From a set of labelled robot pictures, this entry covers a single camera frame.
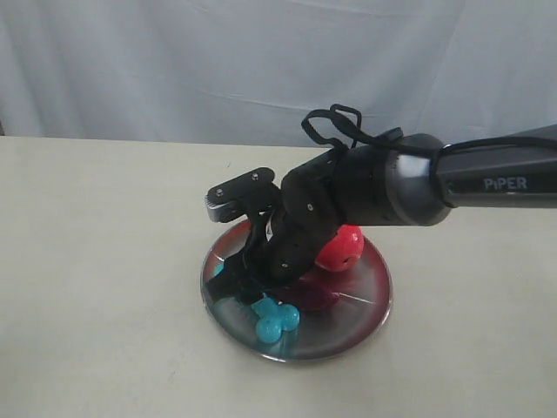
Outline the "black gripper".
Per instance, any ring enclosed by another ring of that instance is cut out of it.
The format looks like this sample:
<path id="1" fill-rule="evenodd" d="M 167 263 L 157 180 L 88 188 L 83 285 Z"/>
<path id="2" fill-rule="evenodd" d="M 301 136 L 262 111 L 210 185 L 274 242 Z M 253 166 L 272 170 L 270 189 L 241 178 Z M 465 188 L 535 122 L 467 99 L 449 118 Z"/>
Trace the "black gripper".
<path id="1" fill-rule="evenodd" d="M 343 216 L 332 193 L 332 177 L 346 150 L 329 150 L 291 169 L 280 184 L 279 200 L 252 225 L 240 256 L 231 256 L 205 283 L 213 302 L 235 298 L 252 305 L 267 287 L 283 287 L 308 272 L 333 238 Z"/>

